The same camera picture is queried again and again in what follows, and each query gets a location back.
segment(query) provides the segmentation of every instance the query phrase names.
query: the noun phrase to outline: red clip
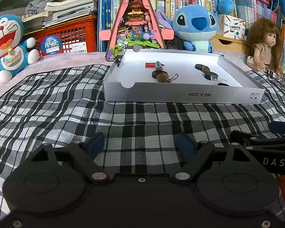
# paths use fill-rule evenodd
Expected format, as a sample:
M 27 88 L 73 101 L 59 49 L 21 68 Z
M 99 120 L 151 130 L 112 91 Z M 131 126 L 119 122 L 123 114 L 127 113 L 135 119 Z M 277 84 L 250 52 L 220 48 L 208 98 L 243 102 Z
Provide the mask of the red clip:
M 155 68 L 155 63 L 145 63 L 145 68 Z

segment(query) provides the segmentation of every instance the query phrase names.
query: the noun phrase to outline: black round puck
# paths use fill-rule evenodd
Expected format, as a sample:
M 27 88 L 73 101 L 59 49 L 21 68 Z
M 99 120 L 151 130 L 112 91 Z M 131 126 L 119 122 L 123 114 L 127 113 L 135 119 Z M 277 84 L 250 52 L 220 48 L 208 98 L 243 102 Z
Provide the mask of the black round puck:
M 166 71 L 163 71 L 163 70 L 155 70 L 155 71 L 152 72 L 152 77 L 153 77 L 154 79 L 156 79 L 157 75 L 158 75 L 158 74 L 162 74 L 162 73 L 168 74 Z
M 227 86 L 227 87 L 230 87 L 228 84 L 225 84 L 225 83 L 219 83 L 218 86 Z
M 201 69 L 203 68 L 203 66 L 204 66 L 204 65 L 202 65 L 202 64 L 196 64 L 196 65 L 195 65 L 195 68 L 196 68 L 197 70 L 200 70 L 200 71 L 201 71 Z
M 212 75 L 218 76 L 216 73 L 207 71 L 207 72 L 205 72 L 204 77 L 205 77 L 207 80 L 211 81 L 211 76 L 212 76 Z

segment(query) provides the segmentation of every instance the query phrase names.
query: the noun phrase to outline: wooden drawer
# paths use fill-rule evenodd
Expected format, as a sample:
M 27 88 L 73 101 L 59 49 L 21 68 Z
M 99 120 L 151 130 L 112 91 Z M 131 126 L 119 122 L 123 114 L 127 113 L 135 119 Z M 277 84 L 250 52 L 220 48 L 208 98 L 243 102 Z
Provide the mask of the wooden drawer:
M 213 44 L 213 49 L 216 52 L 220 50 L 228 50 L 245 54 L 246 43 L 243 41 L 215 35 L 210 42 Z

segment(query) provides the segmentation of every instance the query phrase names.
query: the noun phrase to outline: stitch ear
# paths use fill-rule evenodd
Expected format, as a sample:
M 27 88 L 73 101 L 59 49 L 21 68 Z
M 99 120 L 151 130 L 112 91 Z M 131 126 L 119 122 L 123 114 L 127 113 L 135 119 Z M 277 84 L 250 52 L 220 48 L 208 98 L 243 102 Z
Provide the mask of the stitch ear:
M 172 20 L 170 20 L 163 11 L 161 11 L 160 9 L 157 9 L 155 11 L 155 16 L 159 24 L 161 24 L 167 29 L 172 29 Z

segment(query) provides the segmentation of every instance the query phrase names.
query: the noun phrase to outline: grey cloth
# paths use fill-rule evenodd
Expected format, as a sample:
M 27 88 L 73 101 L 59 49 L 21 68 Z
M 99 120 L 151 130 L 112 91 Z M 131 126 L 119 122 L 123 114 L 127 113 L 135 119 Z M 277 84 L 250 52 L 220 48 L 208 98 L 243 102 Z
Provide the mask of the grey cloth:
M 30 2 L 25 9 L 25 14 L 34 15 L 34 14 L 44 12 L 46 3 L 49 1 L 50 0 L 36 0 L 36 1 Z

